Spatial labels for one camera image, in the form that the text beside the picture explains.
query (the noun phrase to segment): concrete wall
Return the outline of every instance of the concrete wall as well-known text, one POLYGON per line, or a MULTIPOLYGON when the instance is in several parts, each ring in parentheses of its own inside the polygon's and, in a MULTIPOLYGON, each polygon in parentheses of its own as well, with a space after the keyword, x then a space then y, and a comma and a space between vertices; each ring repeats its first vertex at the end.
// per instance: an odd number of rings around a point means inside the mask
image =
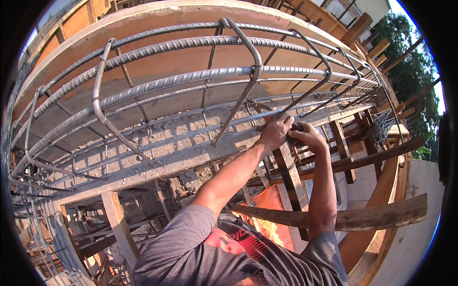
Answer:
POLYGON ((371 286, 402 286, 408 282, 428 249, 441 212, 444 186, 439 182, 437 163, 409 160, 406 199, 427 193, 426 219, 398 229, 391 248, 372 280, 371 286))

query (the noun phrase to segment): t-shirt sleeve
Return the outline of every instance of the t-shirt sleeve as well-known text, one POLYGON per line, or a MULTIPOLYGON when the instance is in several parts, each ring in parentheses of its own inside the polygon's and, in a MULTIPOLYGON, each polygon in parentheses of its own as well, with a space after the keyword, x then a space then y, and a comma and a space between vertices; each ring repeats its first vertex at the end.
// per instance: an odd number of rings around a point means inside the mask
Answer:
POLYGON ((206 206, 182 209, 140 256, 133 271, 136 285, 161 281, 180 258, 204 242, 215 223, 215 213, 206 206))
POLYGON ((323 279, 325 285, 347 285, 347 273, 333 232, 322 232, 315 236, 301 255, 314 264, 311 267, 313 275, 320 276, 318 280, 323 279))

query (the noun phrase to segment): red graphic print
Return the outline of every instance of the red graphic print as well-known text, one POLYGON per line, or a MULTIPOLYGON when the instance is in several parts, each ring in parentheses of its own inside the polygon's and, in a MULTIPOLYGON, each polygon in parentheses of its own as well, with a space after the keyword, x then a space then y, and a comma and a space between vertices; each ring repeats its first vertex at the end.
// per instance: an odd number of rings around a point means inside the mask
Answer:
POLYGON ((244 251, 256 261, 261 260, 267 251, 267 245, 244 229, 238 230, 235 234, 227 234, 220 228, 214 228, 204 243, 213 247, 220 247, 227 253, 241 254, 244 251))

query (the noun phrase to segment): man's arm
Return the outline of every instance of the man's arm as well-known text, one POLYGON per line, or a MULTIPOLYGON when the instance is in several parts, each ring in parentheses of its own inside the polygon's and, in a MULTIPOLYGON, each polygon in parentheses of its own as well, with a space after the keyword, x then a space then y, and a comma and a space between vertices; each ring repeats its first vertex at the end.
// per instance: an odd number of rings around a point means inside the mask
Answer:
POLYGON ((287 114, 270 122, 250 149, 229 162, 199 188, 190 205, 209 207, 218 217, 224 205, 246 184, 259 162, 286 141, 286 133, 293 122, 294 119, 287 114))
POLYGON ((299 122, 304 132, 290 131, 288 135, 297 138, 315 153, 313 190, 309 204, 309 239, 321 232, 334 232, 337 217, 337 198, 331 168, 331 155, 324 138, 310 124, 299 122))

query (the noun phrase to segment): green foliage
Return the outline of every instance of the green foliage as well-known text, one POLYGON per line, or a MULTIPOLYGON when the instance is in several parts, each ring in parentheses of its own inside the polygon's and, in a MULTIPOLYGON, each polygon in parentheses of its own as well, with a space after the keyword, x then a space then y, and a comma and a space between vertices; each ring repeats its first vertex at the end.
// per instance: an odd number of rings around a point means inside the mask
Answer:
MULTIPOLYGON (((383 52, 389 59, 389 62, 394 61, 402 55, 420 37, 419 32, 412 29, 404 15, 393 14, 391 12, 386 14, 375 25, 374 29, 380 31, 380 35, 372 41, 374 46, 383 38, 387 38, 390 41, 389 47, 383 52)), ((396 96, 398 100, 401 102, 406 101, 432 83, 434 81, 433 73, 437 73, 436 65, 424 41, 403 61, 393 67, 388 72, 388 76, 391 81, 396 79, 392 83, 392 86, 395 92, 397 92, 396 96)), ((406 109, 415 107, 416 112, 421 112, 421 115, 416 115, 408 122, 412 127, 411 136, 424 136, 427 142, 426 146, 433 150, 436 146, 436 131, 439 126, 438 103, 439 99, 434 89, 431 89, 423 99, 406 106, 406 109)), ((434 155, 431 157, 431 152, 419 153, 419 156, 429 161, 434 161, 435 157, 434 155)))

